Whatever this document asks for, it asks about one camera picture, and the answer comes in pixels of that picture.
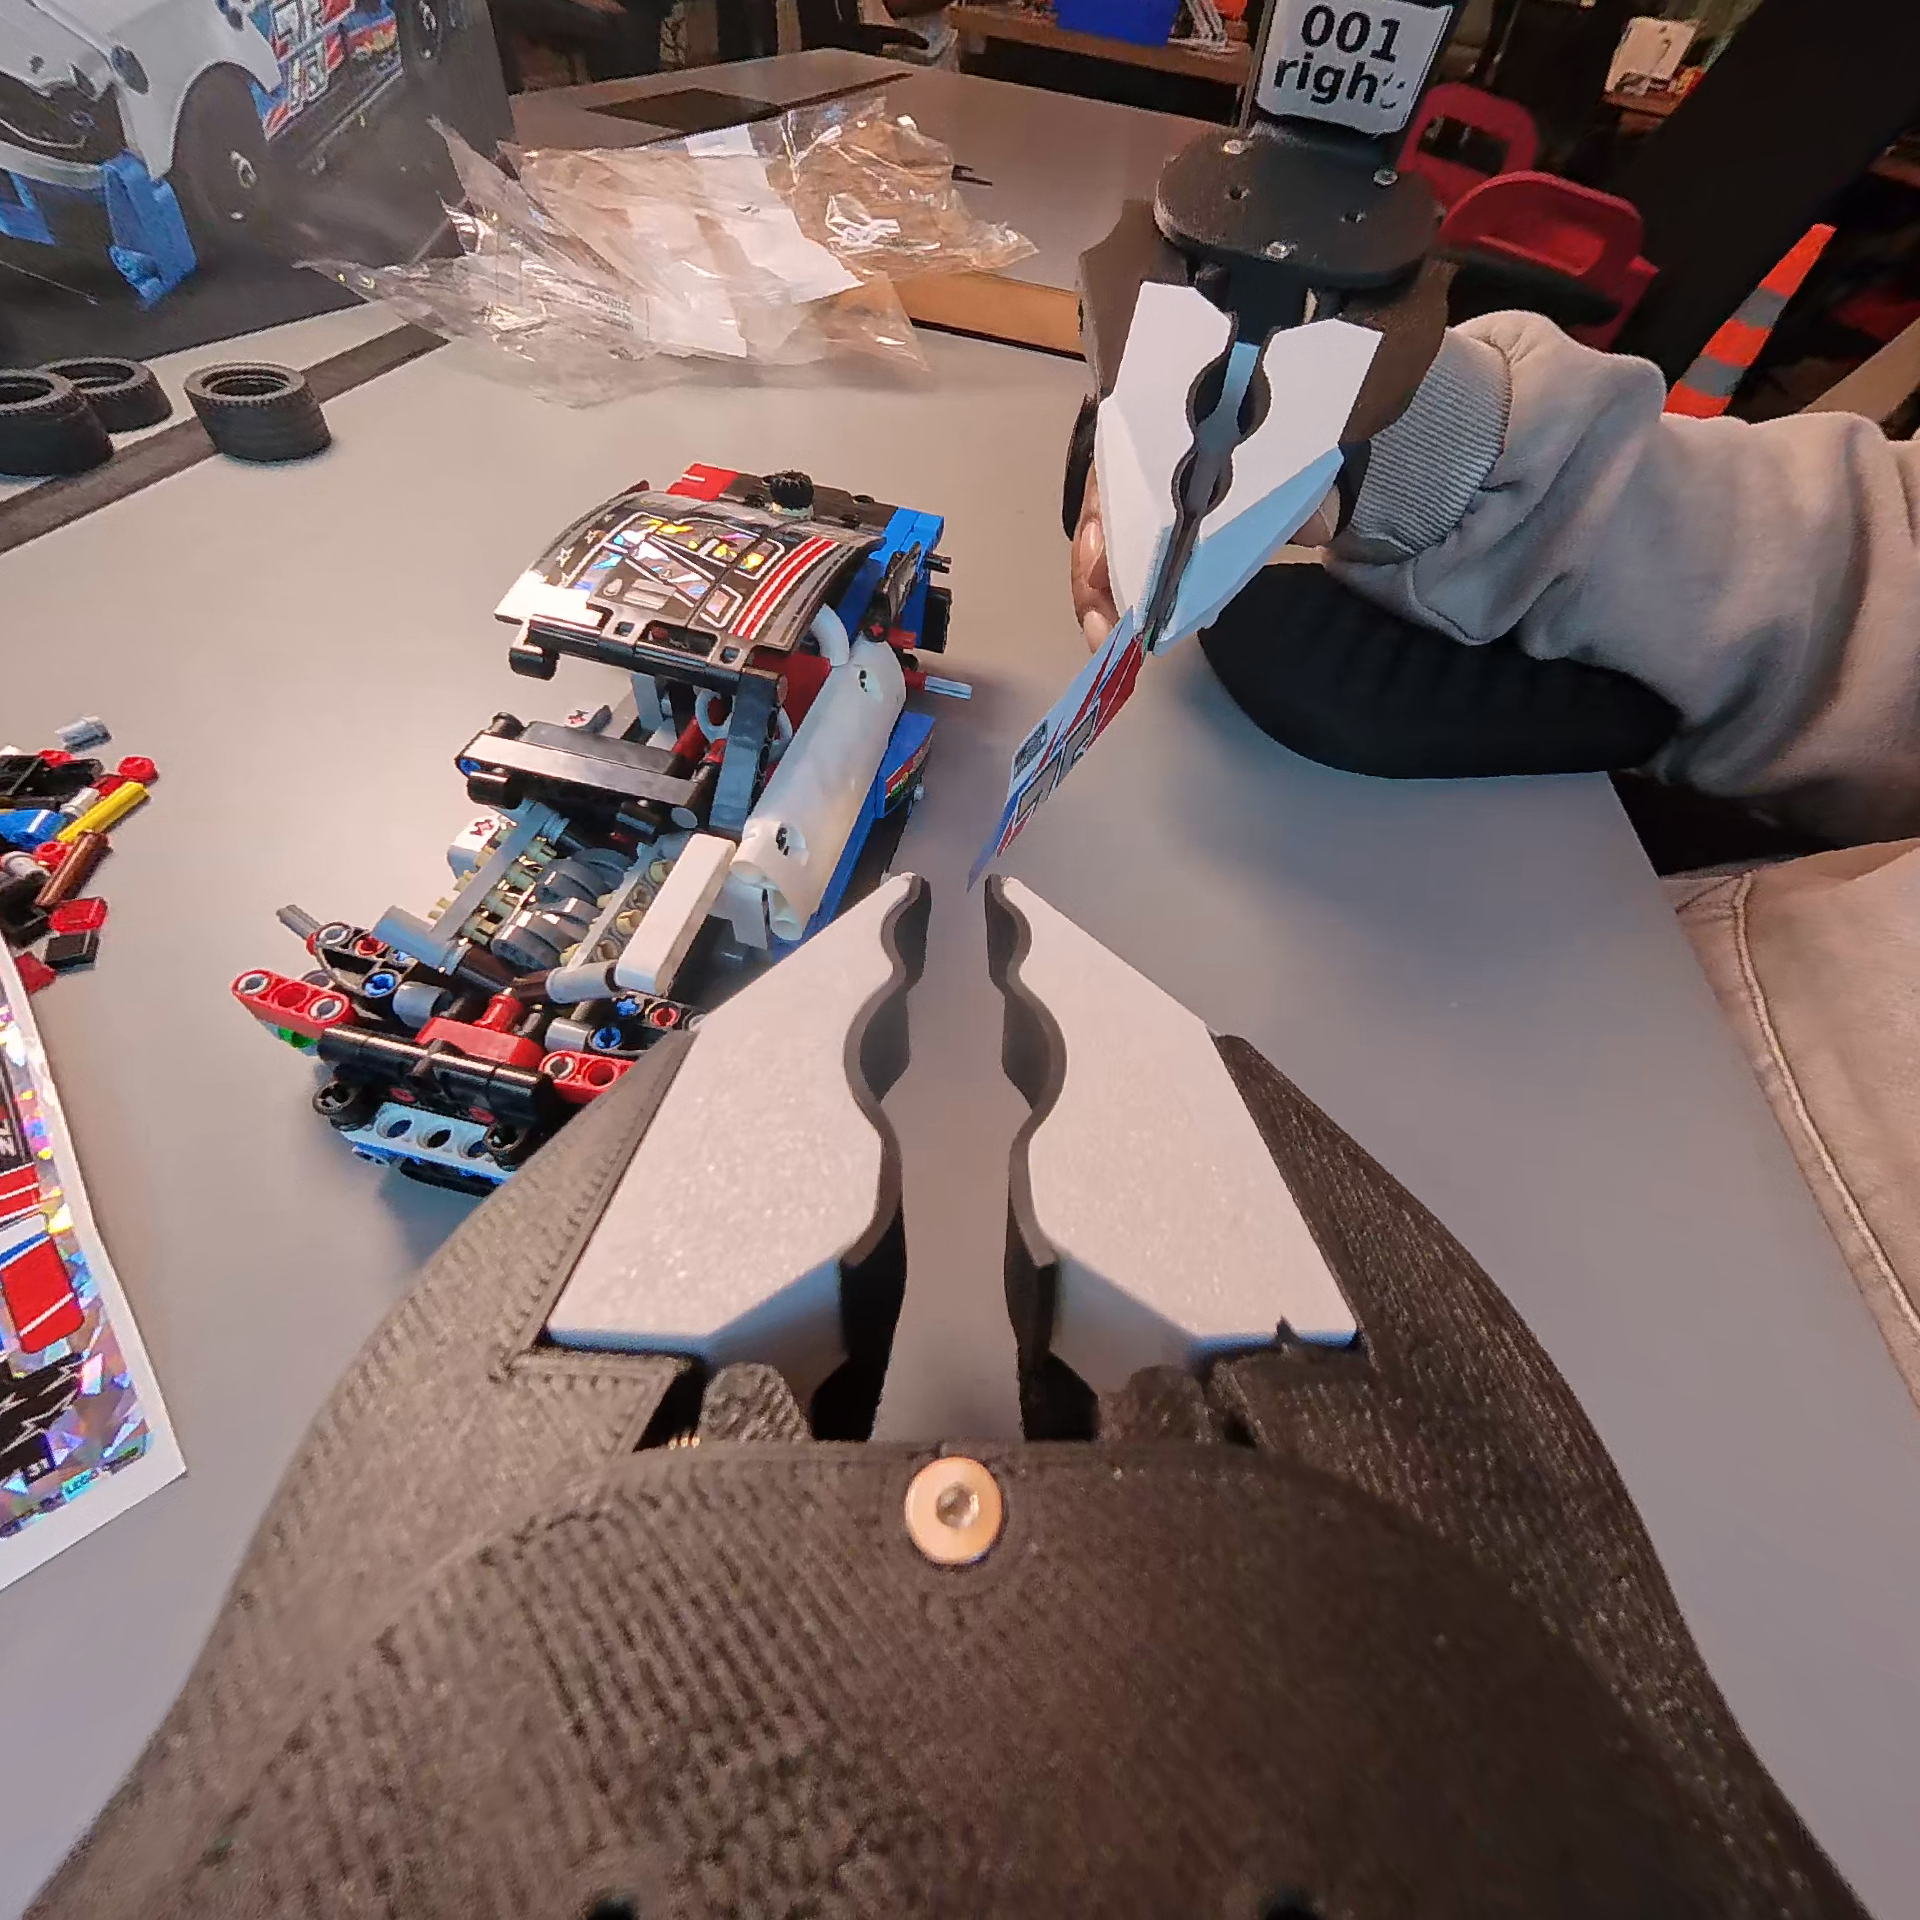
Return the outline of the clear plastic bag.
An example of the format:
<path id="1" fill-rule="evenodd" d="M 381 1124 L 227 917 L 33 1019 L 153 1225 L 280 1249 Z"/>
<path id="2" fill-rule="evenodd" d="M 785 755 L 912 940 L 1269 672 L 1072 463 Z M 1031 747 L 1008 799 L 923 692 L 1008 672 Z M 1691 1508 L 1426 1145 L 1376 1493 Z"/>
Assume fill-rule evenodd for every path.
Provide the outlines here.
<path id="1" fill-rule="evenodd" d="M 763 185 L 808 241 L 860 273 L 1003 273 L 1037 248 L 976 212 L 948 149 L 888 97 L 810 104 L 671 144 L 708 185 Z"/>
<path id="2" fill-rule="evenodd" d="M 301 267 L 443 341 L 483 345 L 500 377 L 544 401 L 595 405 L 696 371 L 928 371 L 895 283 L 813 235 L 741 130 L 717 144 L 506 149 L 499 160 L 434 130 L 460 187 L 443 207 L 452 251 Z"/>

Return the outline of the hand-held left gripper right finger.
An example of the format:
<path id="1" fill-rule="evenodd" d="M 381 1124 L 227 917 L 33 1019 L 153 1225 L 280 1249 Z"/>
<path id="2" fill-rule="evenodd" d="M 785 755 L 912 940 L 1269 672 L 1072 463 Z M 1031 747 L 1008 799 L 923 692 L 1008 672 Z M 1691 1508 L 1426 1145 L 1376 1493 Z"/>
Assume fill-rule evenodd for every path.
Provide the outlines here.
<path id="1" fill-rule="evenodd" d="M 1144 1369 L 1357 1336 L 1217 1034 L 1019 881 L 985 883 L 1001 1068 L 1029 1104 L 1003 1265 L 1029 1441 Z"/>

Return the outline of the red chair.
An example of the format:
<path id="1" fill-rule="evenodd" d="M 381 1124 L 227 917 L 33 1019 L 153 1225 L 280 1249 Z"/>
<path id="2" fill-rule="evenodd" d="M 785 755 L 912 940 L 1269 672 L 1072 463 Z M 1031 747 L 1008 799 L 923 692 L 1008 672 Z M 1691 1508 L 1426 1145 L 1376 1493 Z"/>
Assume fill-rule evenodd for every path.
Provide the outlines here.
<path id="1" fill-rule="evenodd" d="M 1552 173 L 1493 177 L 1451 207 L 1436 235 L 1453 265 L 1449 317 L 1527 311 L 1610 351 L 1657 275 L 1642 241 L 1627 199 Z"/>
<path id="2" fill-rule="evenodd" d="M 1451 207 L 1482 181 L 1533 172 L 1540 138 L 1527 108 L 1482 88 L 1426 90 L 1403 135 L 1399 170 Z"/>

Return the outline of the red white blue sticker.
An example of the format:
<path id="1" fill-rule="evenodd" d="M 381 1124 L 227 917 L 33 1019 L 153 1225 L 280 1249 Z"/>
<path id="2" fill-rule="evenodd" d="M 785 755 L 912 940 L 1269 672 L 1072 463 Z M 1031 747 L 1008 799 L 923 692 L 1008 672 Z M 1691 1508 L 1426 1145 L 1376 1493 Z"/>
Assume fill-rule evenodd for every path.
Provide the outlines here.
<path id="1" fill-rule="evenodd" d="M 1127 706 L 1144 658 L 1138 612 L 1127 611 L 1015 753 L 999 824 L 972 866 L 969 888 L 1018 841 L 1031 816 Z"/>

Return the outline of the black rubber lego tire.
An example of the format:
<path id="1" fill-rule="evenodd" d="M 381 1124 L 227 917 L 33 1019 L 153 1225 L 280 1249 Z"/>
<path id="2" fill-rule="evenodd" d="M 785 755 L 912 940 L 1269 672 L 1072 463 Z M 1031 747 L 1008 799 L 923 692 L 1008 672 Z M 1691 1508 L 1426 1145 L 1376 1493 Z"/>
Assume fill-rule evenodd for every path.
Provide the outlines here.
<path id="1" fill-rule="evenodd" d="M 173 415 L 173 405 L 153 368 L 138 359 L 80 355 L 44 364 L 37 371 L 69 381 L 113 436 L 160 425 Z"/>
<path id="2" fill-rule="evenodd" d="M 113 436 L 69 377 L 2 368 L 0 468 L 5 477 L 59 477 L 113 460 Z"/>
<path id="3" fill-rule="evenodd" d="M 208 442 L 243 465 L 295 465 L 331 447 L 307 375 L 276 364 L 220 364 L 183 381 Z"/>

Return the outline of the person's right forearm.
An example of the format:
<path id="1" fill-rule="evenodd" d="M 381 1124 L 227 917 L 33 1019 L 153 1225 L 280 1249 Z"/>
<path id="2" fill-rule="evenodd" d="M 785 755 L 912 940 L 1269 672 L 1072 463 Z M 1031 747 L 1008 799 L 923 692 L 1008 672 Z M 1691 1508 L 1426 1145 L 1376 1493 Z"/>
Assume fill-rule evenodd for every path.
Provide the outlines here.
<path id="1" fill-rule="evenodd" d="M 1327 557 L 1203 636 L 1269 737 L 1386 779 L 1634 770 L 1808 849 L 1915 841 L 1915 447 L 1665 412 L 1527 314 L 1453 328 Z"/>

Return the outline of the lego set box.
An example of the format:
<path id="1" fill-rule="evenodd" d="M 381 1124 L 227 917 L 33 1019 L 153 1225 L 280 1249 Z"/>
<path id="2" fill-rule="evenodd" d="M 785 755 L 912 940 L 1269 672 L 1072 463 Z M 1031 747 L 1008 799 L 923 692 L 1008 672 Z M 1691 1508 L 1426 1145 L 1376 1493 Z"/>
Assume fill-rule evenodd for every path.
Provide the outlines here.
<path id="1" fill-rule="evenodd" d="M 2 347 L 156 359 L 455 251 L 513 130 L 483 3 L 5 3 Z"/>

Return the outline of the holographic sticker sheet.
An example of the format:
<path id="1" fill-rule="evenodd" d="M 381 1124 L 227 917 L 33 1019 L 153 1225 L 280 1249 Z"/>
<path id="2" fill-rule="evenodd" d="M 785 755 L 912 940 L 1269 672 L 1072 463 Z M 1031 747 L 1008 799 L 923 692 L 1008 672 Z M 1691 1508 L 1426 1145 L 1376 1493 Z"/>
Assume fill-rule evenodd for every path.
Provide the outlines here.
<path id="1" fill-rule="evenodd" d="M 33 1013 L 2 956 L 2 1584 L 185 1473 L 93 1221 Z"/>

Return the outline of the pile of mixed lego pieces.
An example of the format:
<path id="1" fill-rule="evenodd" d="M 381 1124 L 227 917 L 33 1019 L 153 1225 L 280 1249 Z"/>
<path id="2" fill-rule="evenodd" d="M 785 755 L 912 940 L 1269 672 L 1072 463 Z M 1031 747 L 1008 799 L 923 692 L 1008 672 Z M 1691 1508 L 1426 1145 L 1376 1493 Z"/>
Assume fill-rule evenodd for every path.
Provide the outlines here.
<path id="1" fill-rule="evenodd" d="M 93 714 L 49 747 L 2 749 L 2 937 L 26 994 L 97 964 L 109 917 L 98 879 L 159 777 L 156 760 L 115 753 Z"/>

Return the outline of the orange grey striped object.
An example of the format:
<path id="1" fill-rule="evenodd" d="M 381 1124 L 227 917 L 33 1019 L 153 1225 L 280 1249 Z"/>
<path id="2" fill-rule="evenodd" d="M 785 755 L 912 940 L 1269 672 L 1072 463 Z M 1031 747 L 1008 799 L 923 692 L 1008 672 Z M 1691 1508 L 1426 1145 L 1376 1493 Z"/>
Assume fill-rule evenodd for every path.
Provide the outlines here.
<path id="1" fill-rule="evenodd" d="M 1695 364 L 1672 384 L 1665 415 L 1687 418 L 1723 416 L 1748 371 L 1779 328 L 1787 301 L 1836 235 L 1833 225 L 1813 225 L 1763 276 L 1736 314 L 1722 323 Z"/>

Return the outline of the person's right hand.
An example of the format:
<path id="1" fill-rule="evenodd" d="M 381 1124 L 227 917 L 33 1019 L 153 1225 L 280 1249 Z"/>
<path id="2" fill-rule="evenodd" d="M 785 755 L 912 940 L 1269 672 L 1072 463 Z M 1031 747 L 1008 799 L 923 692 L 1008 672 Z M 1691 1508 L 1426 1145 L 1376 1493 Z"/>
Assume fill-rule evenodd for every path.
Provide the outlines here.
<path id="1" fill-rule="evenodd" d="M 1069 538 L 1072 612 L 1090 653 L 1120 625 L 1098 498 L 1095 440 L 1098 396 L 1090 394 L 1081 401 L 1075 416 L 1064 474 L 1064 528 Z"/>

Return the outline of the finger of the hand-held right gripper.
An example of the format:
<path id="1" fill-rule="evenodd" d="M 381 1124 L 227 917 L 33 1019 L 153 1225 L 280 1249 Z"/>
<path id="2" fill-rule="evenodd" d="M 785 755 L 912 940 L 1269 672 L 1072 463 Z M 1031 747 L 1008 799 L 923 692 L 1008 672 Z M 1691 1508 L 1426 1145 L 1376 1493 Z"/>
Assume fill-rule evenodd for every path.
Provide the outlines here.
<path id="1" fill-rule="evenodd" d="M 1193 394 L 1243 368 L 1232 321 L 1193 287 L 1141 289 L 1114 392 L 1095 420 L 1095 481 L 1115 605 L 1138 637 L 1187 637 L 1247 586 L 1247 485 L 1209 515 L 1193 481 Z"/>
<path id="2" fill-rule="evenodd" d="M 1340 444 L 1383 336 L 1351 321 L 1275 332 L 1251 364 L 1241 396 L 1265 392 L 1260 424 L 1223 449 L 1199 515 L 1170 565 L 1165 608 L 1146 623 L 1146 648 L 1204 629 L 1267 557 L 1296 536 L 1332 490 Z"/>

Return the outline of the person's torso in beige hoodie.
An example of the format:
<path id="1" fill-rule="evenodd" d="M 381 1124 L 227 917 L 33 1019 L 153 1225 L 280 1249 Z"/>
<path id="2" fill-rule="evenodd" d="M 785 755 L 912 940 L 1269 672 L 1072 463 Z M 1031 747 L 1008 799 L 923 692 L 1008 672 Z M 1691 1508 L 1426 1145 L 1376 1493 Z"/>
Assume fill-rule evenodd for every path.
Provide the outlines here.
<path id="1" fill-rule="evenodd" d="M 1665 881 L 1908 1392 L 1917 1392 L 1917 843 Z"/>

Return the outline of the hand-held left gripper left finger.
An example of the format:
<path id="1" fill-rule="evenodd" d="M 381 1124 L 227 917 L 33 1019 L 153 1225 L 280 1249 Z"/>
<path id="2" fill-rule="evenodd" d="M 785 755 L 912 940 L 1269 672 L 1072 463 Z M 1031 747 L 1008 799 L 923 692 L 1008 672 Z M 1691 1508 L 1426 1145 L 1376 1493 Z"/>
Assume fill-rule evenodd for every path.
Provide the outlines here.
<path id="1" fill-rule="evenodd" d="M 819 1437 L 869 1437 L 906 1297 L 899 1140 L 931 891 L 882 883 L 708 1013 L 571 1266 L 563 1348 L 780 1372 Z"/>

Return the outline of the lego race car model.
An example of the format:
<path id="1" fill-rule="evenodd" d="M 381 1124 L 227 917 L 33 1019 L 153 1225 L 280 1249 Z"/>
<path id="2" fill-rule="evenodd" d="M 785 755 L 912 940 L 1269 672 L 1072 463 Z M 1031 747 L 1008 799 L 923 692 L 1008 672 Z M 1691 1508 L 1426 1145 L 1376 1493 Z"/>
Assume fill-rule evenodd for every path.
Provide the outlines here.
<path id="1" fill-rule="evenodd" d="M 232 994 L 321 1068 L 357 1159 L 491 1194 L 557 1129 L 797 952 L 922 800 L 948 641 L 939 512 L 804 472 L 690 465 L 579 516 L 496 605 L 511 664 L 617 675 L 570 719 L 495 714 L 433 907 L 316 919 L 308 968 Z"/>

